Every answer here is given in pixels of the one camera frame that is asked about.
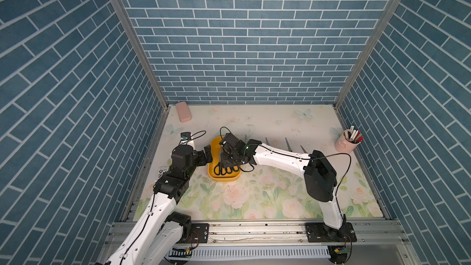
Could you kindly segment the yellow plastic storage box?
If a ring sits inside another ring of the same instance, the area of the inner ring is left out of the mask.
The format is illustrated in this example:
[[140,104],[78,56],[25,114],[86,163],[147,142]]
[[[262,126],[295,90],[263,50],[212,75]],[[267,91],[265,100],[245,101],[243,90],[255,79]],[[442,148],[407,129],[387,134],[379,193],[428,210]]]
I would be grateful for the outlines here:
[[213,161],[208,164],[208,175],[216,182],[235,181],[240,177],[241,168],[240,166],[228,166],[228,156],[220,145],[221,141],[221,137],[216,137],[210,144]]

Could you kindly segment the dark blue handled scissors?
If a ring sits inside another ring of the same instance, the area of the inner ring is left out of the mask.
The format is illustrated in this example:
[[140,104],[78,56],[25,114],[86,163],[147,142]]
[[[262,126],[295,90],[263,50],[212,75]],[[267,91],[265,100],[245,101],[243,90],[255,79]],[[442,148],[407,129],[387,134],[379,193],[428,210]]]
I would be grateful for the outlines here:
[[222,165],[221,162],[218,162],[215,165],[213,171],[214,171],[215,176],[224,176],[224,175],[226,175],[225,168],[224,168],[224,166]]

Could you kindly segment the large black scissors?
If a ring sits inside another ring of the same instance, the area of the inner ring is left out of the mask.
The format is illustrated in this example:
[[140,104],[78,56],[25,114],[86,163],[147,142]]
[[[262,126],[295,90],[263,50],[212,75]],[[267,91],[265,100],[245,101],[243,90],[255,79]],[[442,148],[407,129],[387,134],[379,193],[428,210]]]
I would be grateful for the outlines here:
[[238,173],[240,172],[240,166],[234,165],[230,166],[229,163],[224,167],[226,174]]

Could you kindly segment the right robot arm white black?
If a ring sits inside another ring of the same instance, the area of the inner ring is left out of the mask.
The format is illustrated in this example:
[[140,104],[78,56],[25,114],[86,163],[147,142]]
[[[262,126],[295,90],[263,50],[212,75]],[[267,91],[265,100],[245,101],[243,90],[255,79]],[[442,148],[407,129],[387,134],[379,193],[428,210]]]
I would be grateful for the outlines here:
[[244,142],[228,133],[219,142],[222,150],[216,174],[223,175],[244,164],[264,165],[290,172],[305,181],[307,194],[319,202],[323,223],[306,223],[309,242],[356,242],[353,225],[341,212],[337,200],[337,172],[329,156],[314,150],[312,153],[293,153],[271,147],[254,139]]

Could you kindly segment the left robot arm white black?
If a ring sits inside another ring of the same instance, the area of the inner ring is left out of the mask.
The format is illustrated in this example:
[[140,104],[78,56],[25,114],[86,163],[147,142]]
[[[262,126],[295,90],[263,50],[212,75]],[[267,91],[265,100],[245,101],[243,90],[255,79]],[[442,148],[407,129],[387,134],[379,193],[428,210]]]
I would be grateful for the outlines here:
[[169,250],[191,234],[191,217],[175,211],[196,168],[213,162],[211,146],[176,146],[169,169],[156,181],[147,208],[107,265],[158,265]]

